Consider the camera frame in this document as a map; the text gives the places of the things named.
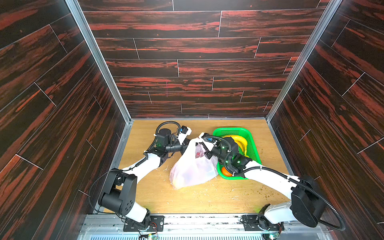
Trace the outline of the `pink printed plastic bag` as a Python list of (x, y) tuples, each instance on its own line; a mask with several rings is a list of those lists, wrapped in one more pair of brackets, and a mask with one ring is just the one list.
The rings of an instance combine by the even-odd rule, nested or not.
[(190, 140), (184, 154), (175, 163), (170, 173), (170, 182), (174, 189), (200, 185), (215, 178), (219, 173), (217, 170), (218, 159), (208, 159), (204, 156), (196, 159), (196, 151), (204, 151), (200, 138)]

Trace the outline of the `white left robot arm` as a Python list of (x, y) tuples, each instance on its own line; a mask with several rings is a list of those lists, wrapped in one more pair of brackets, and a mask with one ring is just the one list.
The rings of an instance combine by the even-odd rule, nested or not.
[(137, 184), (151, 171), (160, 167), (170, 153), (183, 153), (189, 144), (187, 136), (192, 130), (182, 126), (176, 135), (169, 129), (157, 130), (155, 142), (144, 152), (144, 157), (133, 166), (108, 173), (98, 204), (120, 216), (147, 228), (150, 211), (136, 203)]

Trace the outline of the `pink dragon fruit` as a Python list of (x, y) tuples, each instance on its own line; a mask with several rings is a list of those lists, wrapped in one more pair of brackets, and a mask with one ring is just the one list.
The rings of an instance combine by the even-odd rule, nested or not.
[(202, 158), (203, 156), (204, 156), (204, 151), (196, 151), (195, 152), (196, 159)]

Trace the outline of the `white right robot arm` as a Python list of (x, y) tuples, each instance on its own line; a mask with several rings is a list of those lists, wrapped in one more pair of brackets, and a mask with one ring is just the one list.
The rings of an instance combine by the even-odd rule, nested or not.
[(260, 229), (268, 231), (283, 222), (298, 221), (311, 228), (322, 224), (337, 231), (345, 230), (346, 224), (342, 215), (323, 196), (314, 179), (286, 175), (265, 167), (240, 154), (238, 145), (232, 138), (203, 134), (202, 140), (206, 156), (217, 157), (232, 177), (262, 183), (289, 199), (283, 204), (266, 204), (262, 207), (257, 216)]

